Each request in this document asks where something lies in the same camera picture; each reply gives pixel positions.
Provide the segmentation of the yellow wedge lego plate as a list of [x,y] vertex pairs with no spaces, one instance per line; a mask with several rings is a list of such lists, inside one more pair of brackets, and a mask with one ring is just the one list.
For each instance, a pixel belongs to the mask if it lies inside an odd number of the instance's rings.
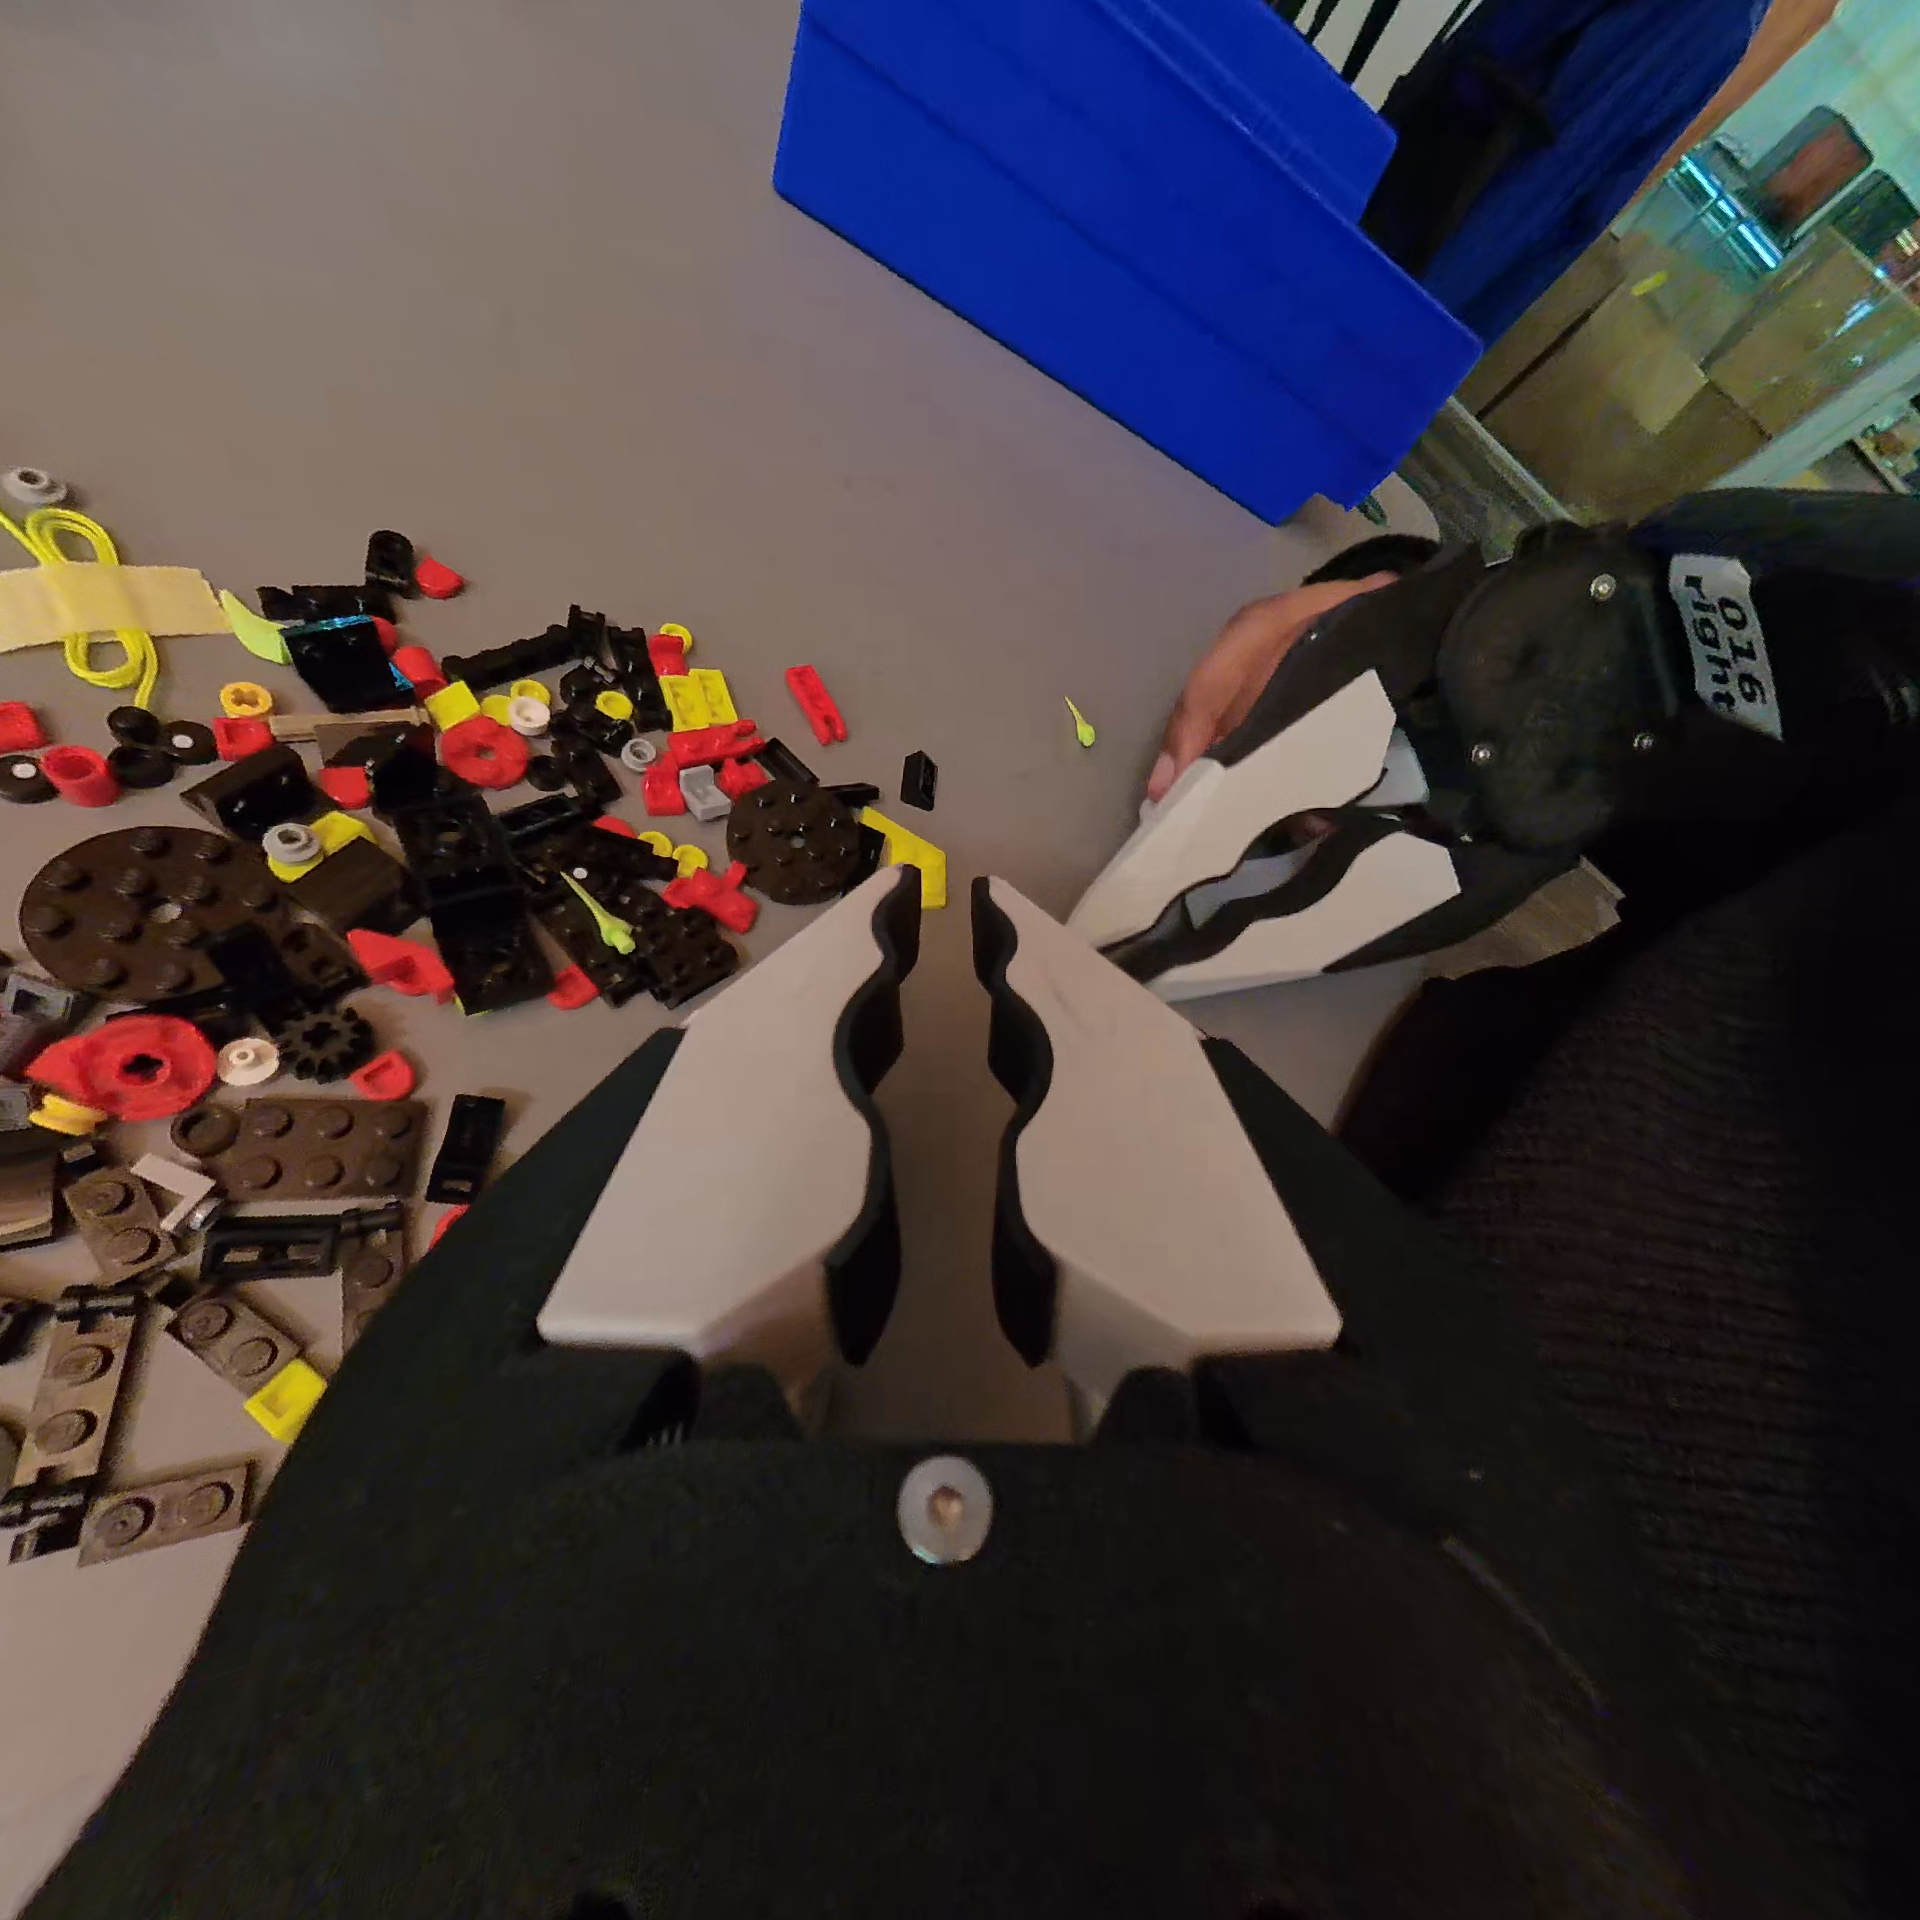
[[914,831],[878,807],[866,805],[857,813],[865,831],[881,839],[882,868],[911,868],[918,876],[918,895],[923,909],[939,909],[949,904],[949,868],[947,852],[931,844],[922,831]]

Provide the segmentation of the person's black knit sweater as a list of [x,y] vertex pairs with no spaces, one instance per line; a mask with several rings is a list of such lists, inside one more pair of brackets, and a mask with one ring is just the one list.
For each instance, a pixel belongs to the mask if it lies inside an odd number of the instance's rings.
[[1855,1915],[1916,1915],[1916,747],[1724,737],[1619,923],[1419,989],[1349,1150],[1521,1296],[1683,1649]]

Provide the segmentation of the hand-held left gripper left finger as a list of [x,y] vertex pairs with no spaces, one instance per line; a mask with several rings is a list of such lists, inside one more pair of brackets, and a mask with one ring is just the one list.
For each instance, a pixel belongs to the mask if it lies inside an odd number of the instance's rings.
[[922,876],[878,871],[671,1032],[538,1331],[754,1365],[817,1425],[900,1280],[875,1091],[902,1049]]

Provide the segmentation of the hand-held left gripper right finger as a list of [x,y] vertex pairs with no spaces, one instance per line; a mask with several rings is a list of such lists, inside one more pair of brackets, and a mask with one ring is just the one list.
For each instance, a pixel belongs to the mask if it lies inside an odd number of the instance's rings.
[[1127,1376],[1324,1352],[1339,1309],[1204,1036],[1007,879],[972,885],[998,1141],[991,1299],[1091,1433]]

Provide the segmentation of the blue plastic bin with tag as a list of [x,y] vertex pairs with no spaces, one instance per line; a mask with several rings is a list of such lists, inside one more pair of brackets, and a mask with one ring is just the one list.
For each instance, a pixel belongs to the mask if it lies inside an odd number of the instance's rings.
[[1268,523],[1481,357],[1362,230],[1394,131],[1255,1],[807,1],[774,190]]

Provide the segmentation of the pile of lego pieces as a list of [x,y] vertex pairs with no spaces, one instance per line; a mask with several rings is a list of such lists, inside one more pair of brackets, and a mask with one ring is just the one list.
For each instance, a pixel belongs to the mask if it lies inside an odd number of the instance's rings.
[[129,693],[111,752],[52,743],[4,704],[4,800],[103,808],[206,765],[198,822],[126,828],[51,859],[17,928],[35,966],[4,989],[4,1147],[67,1174],[98,1265],[60,1333],[4,1491],[14,1560],[87,1565],[230,1528],[249,1463],[108,1492],[139,1301],[290,1445],[325,1377],[243,1286],[342,1281],[349,1348],[401,1281],[409,1205],[449,1217],[487,1183],[508,1111],[462,1093],[425,1183],[425,1104],[354,992],[492,1016],[649,997],[682,1007],[743,966],[761,903],[837,904],[886,871],[857,790],[813,782],[709,671],[659,678],[683,629],[583,607],[466,661],[409,652],[394,596],[462,581],[396,529],[362,584],[262,589],[260,609],[189,566],[129,566],[42,470],[10,470],[30,552],[4,569],[4,652],[57,641]]

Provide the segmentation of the dark blue fabric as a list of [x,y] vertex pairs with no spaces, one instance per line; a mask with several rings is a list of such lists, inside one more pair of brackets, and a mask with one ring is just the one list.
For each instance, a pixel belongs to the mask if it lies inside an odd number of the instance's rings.
[[1762,1],[1489,1],[1389,89],[1373,244],[1490,343],[1733,78]]

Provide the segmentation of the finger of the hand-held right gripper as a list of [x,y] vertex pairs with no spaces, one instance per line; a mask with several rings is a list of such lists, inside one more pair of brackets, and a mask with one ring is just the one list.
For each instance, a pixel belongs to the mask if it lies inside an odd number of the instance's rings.
[[1303,813],[1345,825],[1396,825],[1367,807],[1429,800],[1378,675],[1367,671],[1266,743],[1219,750],[1185,771],[1154,813],[1091,881],[1068,925],[1091,947],[1150,928],[1191,887],[1235,873],[1273,825]]
[[1345,825],[1307,847],[1245,857],[1102,953],[1166,1001],[1324,975],[1459,897],[1449,846],[1396,825]]

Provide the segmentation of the person's right hand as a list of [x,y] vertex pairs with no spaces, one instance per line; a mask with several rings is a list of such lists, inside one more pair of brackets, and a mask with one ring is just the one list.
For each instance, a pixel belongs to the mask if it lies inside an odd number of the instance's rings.
[[1355,581],[1300,583],[1236,609],[1191,670],[1169,715],[1145,776],[1145,801],[1163,801],[1185,771],[1245,720],[1284,653],[1316,619],[1396,577],[1378,569]]

